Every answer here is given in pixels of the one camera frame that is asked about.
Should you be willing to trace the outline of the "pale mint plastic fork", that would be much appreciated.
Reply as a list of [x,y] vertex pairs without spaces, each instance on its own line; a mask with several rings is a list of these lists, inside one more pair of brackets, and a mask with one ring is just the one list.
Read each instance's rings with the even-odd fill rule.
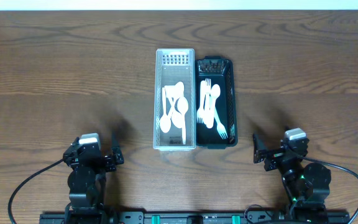
[[[213,97],[209,95],[209,114],[212,115],[212,103],[213,103]],[[218,112],[216,107],[214,106],[214,113],[213,113],[214,120],[216,122],[216,130],[220,136],[221,139],[227,139],[227,131],[222,122],[220,121]]]

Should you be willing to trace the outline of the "white plastic spoon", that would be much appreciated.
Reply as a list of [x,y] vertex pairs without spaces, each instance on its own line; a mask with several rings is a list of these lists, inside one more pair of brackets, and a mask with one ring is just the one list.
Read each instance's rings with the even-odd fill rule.
[[181,95],[177,95],[177,94],[174,94],[174,93],[168,93],[167,97],[168,97],[168,100],[170,102],[170,110],[168,112],[168,115],[171,118],[172,123],[177,128],[182,128],[183,127],[182,115],[175,108],[176,102],[181,97]]
[[169,102],[170,102],[170,106],[172,108],[175,108],[175,104],[177,102],[177,100],[183,96],[184,94],[184,84],[183,82],[178,82],[177,84],[175,84],[176,88],[177,88],[177,92],[176,92],[176,97],[175,98],[168,98]]
[[160,129],[163,133],[168,133],[171,127],[171,121],[167,114],[167,97],[165,88],[162,88],[162,106],[163,106],[163,115],[160,118]]
[[185,115],[188,111],[188,100],[181,96],[178,99],[178,105],[177,105],[178,111],[181,114],[181,131],[182,131],[182,144],[186,144],[186,121],[185,121]]

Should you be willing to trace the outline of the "white wooden fork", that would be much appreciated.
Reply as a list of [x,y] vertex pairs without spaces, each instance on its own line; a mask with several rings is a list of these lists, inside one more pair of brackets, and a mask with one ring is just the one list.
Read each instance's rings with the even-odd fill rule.
[[204,95],[205,95],[205,103],[204,103],[204,124],[207,128],[210,127],[210,107],[209,107],[209,94],[211,91],[211,79],[205,79],[205,88],[204,88]]
[[200,105],[196,112],[196,121],[197,123],[202,123],[204,118],[204,100],[205,100],[205,89],[206,82],[202,80],[200,82]]

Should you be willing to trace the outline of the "white wooden spoon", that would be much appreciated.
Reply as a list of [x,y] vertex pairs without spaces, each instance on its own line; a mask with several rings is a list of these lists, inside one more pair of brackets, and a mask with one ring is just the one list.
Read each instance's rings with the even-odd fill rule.
[[214,120],[214,110],[215,110],[215,104],[216,99],[220,96],[221,89],[218,84],[214,84],[208,95],[208,109],[206,111],[206,127],[211,129],[213,127],[213,120]]

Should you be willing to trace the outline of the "white plastic spoon top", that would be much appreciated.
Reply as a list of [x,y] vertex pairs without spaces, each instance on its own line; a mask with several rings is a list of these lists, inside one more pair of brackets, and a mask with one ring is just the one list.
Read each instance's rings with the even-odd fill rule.
[[177,88],[177,92],[176,92],[176,97],[175,98],[168,98],[169,102],[170,102],[170,106],[172,108],[175,108],[175,104],[177,102],[177,100],[183,96],[184,94],[184,84],[183,82],[178,82],[177,84],[175,84],[176,88]]

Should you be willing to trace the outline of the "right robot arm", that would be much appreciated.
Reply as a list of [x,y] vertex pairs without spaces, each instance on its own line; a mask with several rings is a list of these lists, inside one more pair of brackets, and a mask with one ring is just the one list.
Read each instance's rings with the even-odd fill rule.
[[324,205],[330,194],[331,171],[318,162],[302,166],[308,153],[306,133],[300,129],[288,129],[278,149],[269,150],[253,134],[254,163],[264,162],[268,172],[278,170],[290,201],[284,218],[311,223],[328,223],[329,216]]

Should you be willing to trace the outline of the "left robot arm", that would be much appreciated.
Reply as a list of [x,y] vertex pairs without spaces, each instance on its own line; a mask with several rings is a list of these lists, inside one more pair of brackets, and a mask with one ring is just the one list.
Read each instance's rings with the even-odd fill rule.
[[104,205],[106,174],[124,163],[116,138],[112,137],[109,154],[104,156],[97,133],[77,137],[63,153],[63,161],[73,169],[67,180],[70,203],[63,223],[118,223],[117,212]]

